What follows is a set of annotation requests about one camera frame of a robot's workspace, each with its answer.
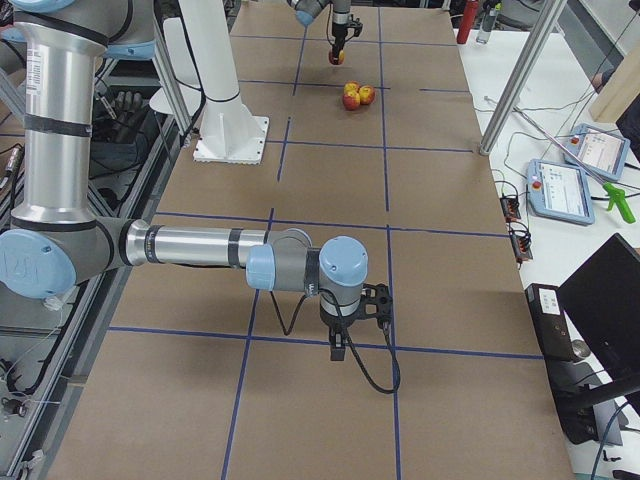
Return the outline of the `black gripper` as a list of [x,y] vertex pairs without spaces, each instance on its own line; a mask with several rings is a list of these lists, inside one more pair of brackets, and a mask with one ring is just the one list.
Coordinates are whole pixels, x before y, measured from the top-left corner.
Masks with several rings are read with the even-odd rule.
[[347,25],[349,22],[349,14],[346,12],[333,12],[332,13],[332,26],[331,34],[334,37],[334,41],[330,51],[338,52],[344,51],[347,35]]
[[364,319],[360,301],[341,306],[331,291],[320,293],[320,319],[329,328],[330,360],[343,361],[347,346],[346,331]]

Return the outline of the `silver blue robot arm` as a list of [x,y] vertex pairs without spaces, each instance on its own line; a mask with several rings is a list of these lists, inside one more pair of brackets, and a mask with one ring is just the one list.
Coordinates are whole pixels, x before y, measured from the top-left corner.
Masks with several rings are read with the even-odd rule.
[[331,19],[331,51],[329,61],[333,65],[340,65],[344,60],[344,47],[347,42],[348,29],[353,20],[351,2],[343,0],[288,0],[287,4],[295,11],[295,17],[304,27],[311,25],[322,11],[330,6]]
[[1,280],[44,299],[100,273],[153,264],[244,271],[268,292],[318,296],[330,352],[353,350],[349,326],[366,315],[368,256],[339,236],[314,247],[298,229],[172,228],[98,217],[88,206],[94,72],[105,54],[155,53],[149,1],[17,1],[27,44],[24,197],[1,236]]

